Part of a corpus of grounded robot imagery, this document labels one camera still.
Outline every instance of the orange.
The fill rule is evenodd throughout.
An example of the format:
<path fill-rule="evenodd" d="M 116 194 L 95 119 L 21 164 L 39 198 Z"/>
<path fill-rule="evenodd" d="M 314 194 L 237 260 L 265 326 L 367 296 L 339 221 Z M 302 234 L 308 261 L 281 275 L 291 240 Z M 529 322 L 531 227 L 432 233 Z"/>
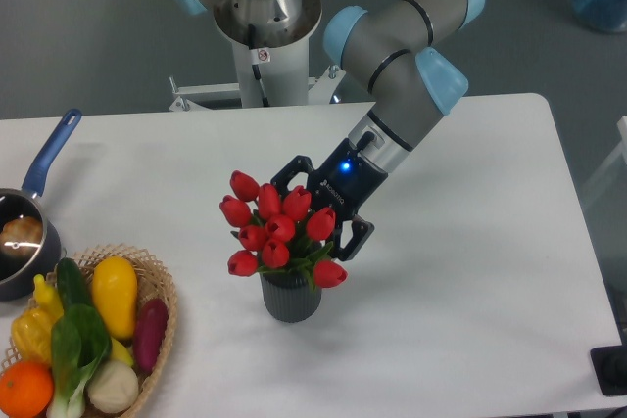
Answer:
<path fill-rule="evenodd" d="M 16 362 L 0 377 L 0 410 L 11 418 L 33 418 L 41 413 L 54 392 L 52 374 L 37 362 Z"/>

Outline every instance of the gray vase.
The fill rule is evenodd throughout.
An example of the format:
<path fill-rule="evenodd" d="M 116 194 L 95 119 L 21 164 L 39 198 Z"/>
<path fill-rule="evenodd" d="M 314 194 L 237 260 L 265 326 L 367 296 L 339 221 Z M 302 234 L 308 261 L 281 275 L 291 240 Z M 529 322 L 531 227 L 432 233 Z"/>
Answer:
<path fill-rule="evenodd" d="M 320 305 L 322 290 L 312 291 L 303 275 L 269 273 L 262 274 L 260 279 L 265 308 L 281 322 L 303 321 Z"/>

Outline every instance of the blue pan handle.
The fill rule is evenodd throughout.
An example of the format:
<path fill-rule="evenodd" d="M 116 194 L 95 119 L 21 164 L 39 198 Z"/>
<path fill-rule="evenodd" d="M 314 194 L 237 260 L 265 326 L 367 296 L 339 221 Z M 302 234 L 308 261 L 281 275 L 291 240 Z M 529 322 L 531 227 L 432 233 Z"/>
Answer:
<path fill-rule="evenodd" d="M 77 109 L 69 110 L 61 118 L 61 122 L 57 124 L 55 130 L 52 131 L 52 134 L 39 151 L 39 154 L 35 157 L 35 160 L 32 161 L 24 183 L 22 184 L 24 191 L 30 195 L 43 195 L 50 165 L 68 141 L 68 138 L 73 133 L 81 118 L 82 113 Z"/>

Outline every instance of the bok choy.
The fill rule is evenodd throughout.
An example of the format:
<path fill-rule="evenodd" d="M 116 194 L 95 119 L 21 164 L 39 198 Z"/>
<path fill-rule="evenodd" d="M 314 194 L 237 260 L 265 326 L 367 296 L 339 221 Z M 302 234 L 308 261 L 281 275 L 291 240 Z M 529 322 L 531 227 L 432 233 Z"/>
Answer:
<path fill-rule="evenodd" d="M 96 309 L 81 303 L 67 308 L 52 329 L 55 394 L 48 418 L 80 418 L 85 386 L 110 352 L 111 338 Z"/>

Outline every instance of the yellow squash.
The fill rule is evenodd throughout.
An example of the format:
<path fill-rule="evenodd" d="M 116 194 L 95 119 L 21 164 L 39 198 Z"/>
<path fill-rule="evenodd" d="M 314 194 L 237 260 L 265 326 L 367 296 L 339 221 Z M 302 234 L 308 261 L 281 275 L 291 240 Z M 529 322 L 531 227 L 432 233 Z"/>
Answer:
<path fill-rule="evenodd" d="M 11 338 L 25 361 L 52 364 L 52 326 L 54 320 L 44 309 L 27 310 L 11 324 Z"/>
<path fill-rule="evenodd" d="M 98 263 L 91 297 L 109 334 L 120 341 L 131 339 L 137 309 L 137 275 L 132 264 L 120 256 Z"/>

